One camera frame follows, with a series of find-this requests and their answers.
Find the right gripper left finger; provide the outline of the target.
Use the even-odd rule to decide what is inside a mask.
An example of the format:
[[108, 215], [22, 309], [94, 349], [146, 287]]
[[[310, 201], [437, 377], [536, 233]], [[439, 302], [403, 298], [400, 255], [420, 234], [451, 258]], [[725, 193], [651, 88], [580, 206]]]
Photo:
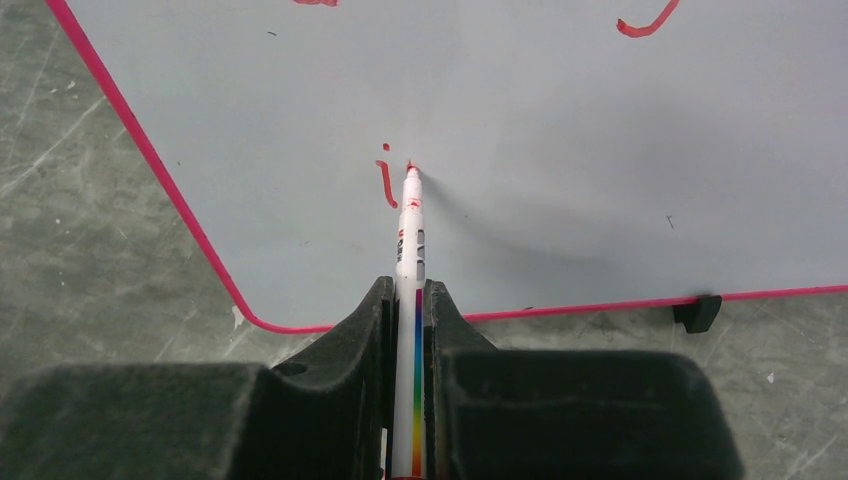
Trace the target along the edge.
[[5, 479], [378, 479], [393, 283], [290, 359], [57, 366], [1, 403]]

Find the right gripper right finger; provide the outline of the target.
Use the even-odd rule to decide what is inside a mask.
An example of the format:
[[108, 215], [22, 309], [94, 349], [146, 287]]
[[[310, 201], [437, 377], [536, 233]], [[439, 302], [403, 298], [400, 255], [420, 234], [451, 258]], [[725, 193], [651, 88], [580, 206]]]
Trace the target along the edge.
[[423, 294], [434, 479], [741, 479], [705, 373], [643, 350], [495, 347], [446, 286]]

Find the white red whiteboard marker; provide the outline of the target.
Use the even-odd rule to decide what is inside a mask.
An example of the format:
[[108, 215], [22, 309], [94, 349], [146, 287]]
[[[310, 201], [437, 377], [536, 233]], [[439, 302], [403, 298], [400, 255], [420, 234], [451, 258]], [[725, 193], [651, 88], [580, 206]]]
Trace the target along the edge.
[[389, 479], [425, 479], [425, 368], [423, 289], [425, 227], [423, 186], [413, 162], [406, 167], [398, 224], [395, 271], [396, 364]]

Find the pink-framed whiteboard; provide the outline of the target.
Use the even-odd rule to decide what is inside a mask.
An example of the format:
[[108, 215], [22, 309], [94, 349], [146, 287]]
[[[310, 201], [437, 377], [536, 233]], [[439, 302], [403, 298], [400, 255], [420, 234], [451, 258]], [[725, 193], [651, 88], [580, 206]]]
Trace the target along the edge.
[[395, 269], [473, 319], [847, 287], [843, 1], [53, 1], [249, 321]]

